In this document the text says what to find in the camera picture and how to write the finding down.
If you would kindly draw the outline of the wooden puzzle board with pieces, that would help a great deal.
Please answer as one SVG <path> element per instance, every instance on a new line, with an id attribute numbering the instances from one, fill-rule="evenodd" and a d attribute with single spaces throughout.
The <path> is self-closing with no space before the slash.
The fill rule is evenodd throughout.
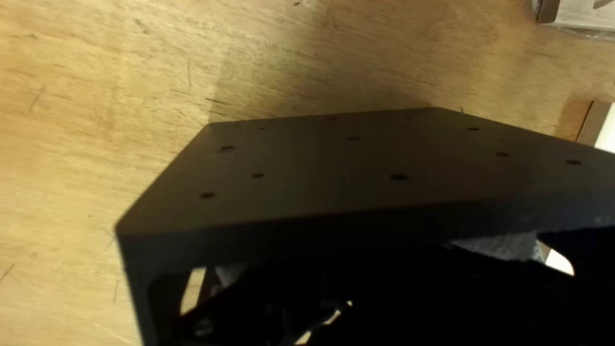
<path id="1" fill-rule="evenodd" d="M 557 135 L 615 154 L 615 102 L 603 98 L 568 100 L 560 110 Z"/>

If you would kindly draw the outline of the black perforated box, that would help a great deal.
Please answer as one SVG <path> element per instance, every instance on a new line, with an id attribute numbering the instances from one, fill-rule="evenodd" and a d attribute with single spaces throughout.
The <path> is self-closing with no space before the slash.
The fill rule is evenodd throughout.
<path id="1" fill-rule="evenodd" d="M 143 346 L 615 346 L 615 156 L 468 114 L 211 123 L 115 235 Z"/>

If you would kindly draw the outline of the wooden puzzle board empty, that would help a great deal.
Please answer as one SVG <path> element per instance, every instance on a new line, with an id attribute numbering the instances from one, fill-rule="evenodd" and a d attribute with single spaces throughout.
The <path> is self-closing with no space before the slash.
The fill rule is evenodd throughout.
<path id="1" fill-rule="evenodd" d="M 615 0 L 530 0 L 530 6 L 541 25 L 615 31 Z"/>

